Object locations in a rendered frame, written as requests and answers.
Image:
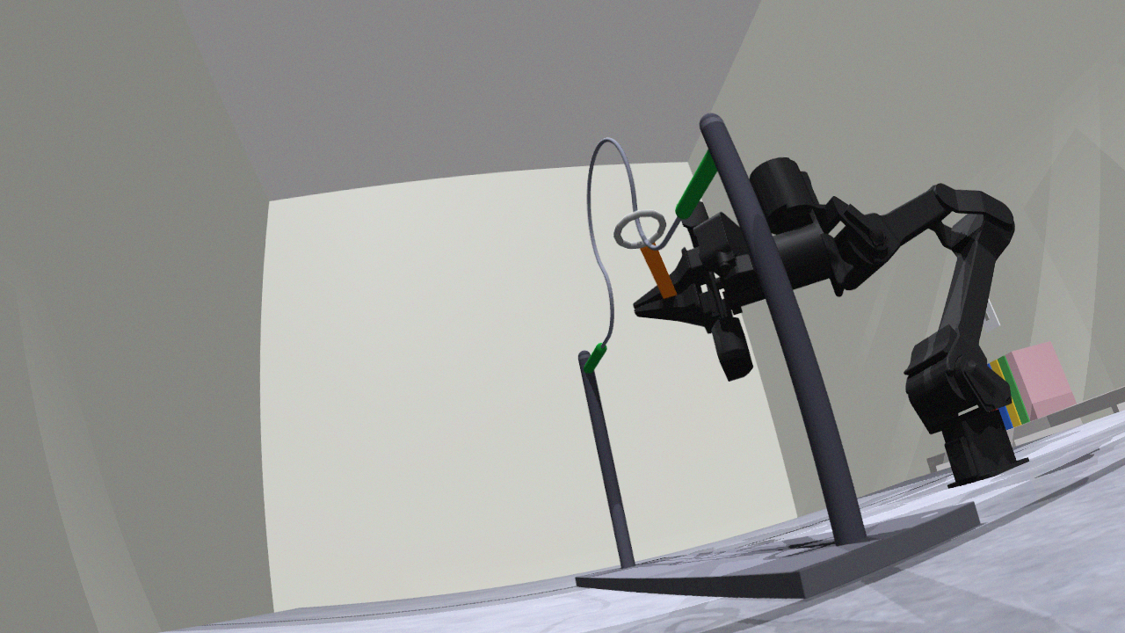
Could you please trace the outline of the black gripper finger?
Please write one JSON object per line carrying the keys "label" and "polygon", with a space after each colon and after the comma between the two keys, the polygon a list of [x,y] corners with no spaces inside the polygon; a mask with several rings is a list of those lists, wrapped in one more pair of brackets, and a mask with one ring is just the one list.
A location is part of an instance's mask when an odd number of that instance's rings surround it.
{"label": "black gripper finger", "polygon": [[[682,251],[682,257],[680,257],[678,266],[676,266],[675,270],[672,270],[670,283],[674,286],[675,291],[678,293],[684,293],[688,289],[688,287],[694,283],[698,287],[699,293],[702,293],[702,289],[700,289],[695,275],[693,275],[693,270],[690,265],[690,259],[687,256],[686,247],[683,247],[680,251]],[[651,291],[649,291],[648,293],[644,293],[642,299],[638,299],[634,301],[634,309],[638,308],[638,306],[642,306],[644,304],[655,302],[662,299],[663,296],[660,293],[659,287],[654,286]]]}
{"label": "black gripper finger", "polygon": [[676,293],[667,299],[638,306],[634,309],[634,315],[647,317],[647,319],[686,322],[698,325],[698,327],[706,327],[706,333],[712,333],[708,327],[706,314],[700,304],[698,287],[694,283],[684,293]]}

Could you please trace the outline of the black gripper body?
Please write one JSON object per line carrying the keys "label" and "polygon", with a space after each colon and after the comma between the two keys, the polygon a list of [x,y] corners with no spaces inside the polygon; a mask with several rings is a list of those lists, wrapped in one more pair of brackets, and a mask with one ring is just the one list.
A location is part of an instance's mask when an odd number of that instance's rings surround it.
{"label": "black gripper body", "polygon": [[[731,382],[737,378],[742,378],[752,372],[752,354],[744,335],[742,325],[734,314],[742,313],[742,306],[758,302],[765,299],[762,284],[757,283],[749,291],[736,293],[728,297],[721,277],[716,278],[714,272],[709,272],[706,266],[700,263],[698,237],[693,236],[693,227],[698,227],[700,221],[706,221],[706,206],[698,204],[690,219],[680,220],[683,227],[690,230],[693,248],[686,250],[690,265],[698,284],[706,284],[706,293],[699,293],[700,304],[706,314],[708,327],[712,331],[716,341],[716,353],[718,353],[721,368]],[[721,300],[720,289],[724,289],[724,299]],[[734,313],[732,313],[732,311]]]}

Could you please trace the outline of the grey ring with orange handle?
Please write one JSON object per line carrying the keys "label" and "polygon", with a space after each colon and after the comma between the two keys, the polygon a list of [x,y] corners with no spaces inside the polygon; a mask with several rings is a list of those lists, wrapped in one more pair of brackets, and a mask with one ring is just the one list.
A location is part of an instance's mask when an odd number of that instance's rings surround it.
{"label": "grey ring with orange handle", "polygon": [[613,232],[613,237],[620,247],[642,248],[644,260],[646,260],[646,263],[648,264],[648,266],[650,266],[650,271],[652,273],[652,277],[655,278],[656,283],[660,289],[663,299],[667,299],[667,297],[670,297],[678,292],[675,291],[674,286],[670,283],[670,275],[668,275],[666,266],[664,266],[664,261],[662,260],[659,251],[646,247],[646,245],[644,245],[644,239],[640,242],[629,242],[622,239],[621,237],[621,232],[624,227],[627,227],[629,221],[639,219],[639,217],[652,217],[652,219],[656,219],[659,223],[658,230],[655,234],[652,234],[650,239],[648,239],[650,241],[651,244],[656,245],[655,242],[657,242],[657,239],[660,239],[664,233],[664,228],[666,228],[666,221],[664,221],[663,214],[657,211],[651,211],[651,209],[650,211],[636,211],[626,215],[624,219],[616,223],[616,227]]}

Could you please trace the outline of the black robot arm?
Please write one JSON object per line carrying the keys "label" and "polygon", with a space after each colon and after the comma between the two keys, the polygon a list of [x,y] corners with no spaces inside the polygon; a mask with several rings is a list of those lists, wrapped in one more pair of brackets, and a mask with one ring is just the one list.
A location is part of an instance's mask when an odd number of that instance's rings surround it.
{"label": "black robot arm", "polygon": [[[818,204],[808,173],[790,157],[764,161],[749,181],[792,289],[831,278],[836,296],[853,291],[904,242],[935,232],[957,261],[939,331],[915,345],[904,369],[904,394],[925,429],[943,432],[955,480],[948,489],[1030,462],[1015,458],[999,412],[1012,403],[1010,386],[987,367],[979,345],[994,263],[1015,233],[1010,208],[982,191],[939,183],[896,211],[864,215],[835,196]],[[968,214],[953,228],[942,221],[952,211]],[[832,237],[838,221],[846,227]],[[721,277],[728,297],[759,283],[742,230],[724,212],[700,221],[693,236],[700,263]]]}

